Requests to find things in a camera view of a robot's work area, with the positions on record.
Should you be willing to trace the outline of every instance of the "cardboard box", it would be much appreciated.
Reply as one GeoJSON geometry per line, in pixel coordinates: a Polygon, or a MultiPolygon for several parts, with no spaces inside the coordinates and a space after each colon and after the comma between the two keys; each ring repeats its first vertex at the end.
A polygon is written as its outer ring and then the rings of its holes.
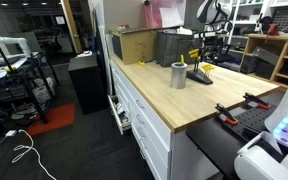
{"type": "Polygon", "coordinates": [[[114,53],[124,64],[133,64],[140,60],[156,59],[156,30],[112,30],[112,34],[114,53]]]}

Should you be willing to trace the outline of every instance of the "machine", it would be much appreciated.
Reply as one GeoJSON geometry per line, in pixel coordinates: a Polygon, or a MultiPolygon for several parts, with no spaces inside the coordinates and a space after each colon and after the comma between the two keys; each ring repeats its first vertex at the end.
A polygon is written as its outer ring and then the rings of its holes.
{"type": "MultiPolygon", "coordinates": [[[[10,37],[0,37],[0,43],[2,44],[19,44],[23,53],[27,59],[32,58],[31,49],[27,45],[27,40],[25,38],[10,38],[10,37]]],[[[0,57],[0,63],[4,62],[4,59],[0,57]]]]}
{"type": "Polygon", "coordinates": [[[229,25],[229,18],[232,14],[232,4],[221,0],[205,0],[197,11],[197,19],[212,27],[210,31],[204,31],[194,35],[194,38],[215,37],[218,34],[226,34],[229,25]]]}
{"type": "Polygon", "coordinates": [[[236,173],[246,180],[288,179],[288,154],[284,157],[277,145],[278,141],[288,147],[288,90],[264,124],[271,134],[262,132],[237,152],[236,173]],[[260,141],[267,145],[259,146],[260,141]]]}

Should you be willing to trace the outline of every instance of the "red mat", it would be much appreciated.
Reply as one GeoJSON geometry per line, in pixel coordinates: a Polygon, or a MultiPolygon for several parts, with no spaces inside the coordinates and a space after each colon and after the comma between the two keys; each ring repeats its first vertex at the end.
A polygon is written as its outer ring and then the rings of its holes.
{"type": "Polygon", "coordinates": [[[28,128],[31,136],[52,131],[74,123],[75,104],[67,104],[57,108],[52,108],[47,113],[47,124],[37,120],[28,128]]]}

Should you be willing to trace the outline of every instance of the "wooden countertop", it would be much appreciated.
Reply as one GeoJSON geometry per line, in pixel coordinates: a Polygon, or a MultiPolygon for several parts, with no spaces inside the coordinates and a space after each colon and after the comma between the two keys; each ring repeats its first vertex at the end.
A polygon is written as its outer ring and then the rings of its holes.
{"type": "MultiPolygon", "coordinates": [[[[266,34],[249,34],[248,37],[250,38],[257,38],[257,39],[266,39],[266,34]]],[[[269,40],[288,40],[288,35],[280,35],[280,36],[268,36],[269,40]]]]}
{"type": "Polygon", "coordinates": [[[124,65],[117,56],[110,58],[173,133],[214,117],[217,103],[233,109],[244,102],[245,92],[263,96],[278,88],[275,84],[216,66],[210,73],[212,85],[186,79],[184,89],[174,89],[170,85],[171,68],[155,63],[124,65]]]}

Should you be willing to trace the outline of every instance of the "dark floor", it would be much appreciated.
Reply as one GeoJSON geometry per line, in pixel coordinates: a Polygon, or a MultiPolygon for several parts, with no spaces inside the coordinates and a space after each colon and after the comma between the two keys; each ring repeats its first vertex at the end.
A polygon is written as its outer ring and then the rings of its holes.
{"type": "MultiPolygon", "coordinates": [[[[68,65],[55,69],[61,85],[53,106],[76,103],[76,111],[73,125],[33,137],[46,169],[57,179],[154,179],[136,140],[132,135],[120,135],[111,111],[83,116],[67,74],[68,65]]],[[[0,180],[50,179],[33,151],[12,164],[12,159],[22,152],[14,152],[13,148],[20,144],[30,145],[30,141],[17,134],[0,145],[0,180]]]]}
{"type": "Polygon", "coordinates": [[[58,53],[58,54],[50,54],[49,60],[53,65],[59,64],[67,64],[70,62],[71,58],[76,57],[76,53],[58,53]]]}

